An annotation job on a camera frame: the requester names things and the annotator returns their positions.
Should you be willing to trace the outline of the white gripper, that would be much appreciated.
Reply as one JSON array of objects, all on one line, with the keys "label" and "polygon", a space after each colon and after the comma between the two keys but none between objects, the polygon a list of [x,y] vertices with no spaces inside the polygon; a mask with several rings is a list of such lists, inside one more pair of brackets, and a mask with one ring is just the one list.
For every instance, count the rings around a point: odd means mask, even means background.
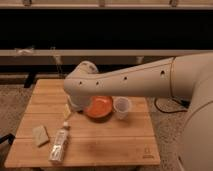
[{"label": "white gripper", "polygon": [[69,96],[68,103],[74,111],[81,111],[88,105],[88,98],[85,96]]}]

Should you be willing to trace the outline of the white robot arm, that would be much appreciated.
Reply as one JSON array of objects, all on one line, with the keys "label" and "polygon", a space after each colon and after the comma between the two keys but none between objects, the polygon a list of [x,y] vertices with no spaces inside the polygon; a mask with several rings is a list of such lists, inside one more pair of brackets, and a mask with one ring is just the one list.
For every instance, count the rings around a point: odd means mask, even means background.
[{"label": "white robot arm", "polygon": [[190,103],[178,142],[181,171],[213,171],[213,52],[171,57],[100,73],[83,61],[64,79],[71,104],[94,95],[177,98]]}]

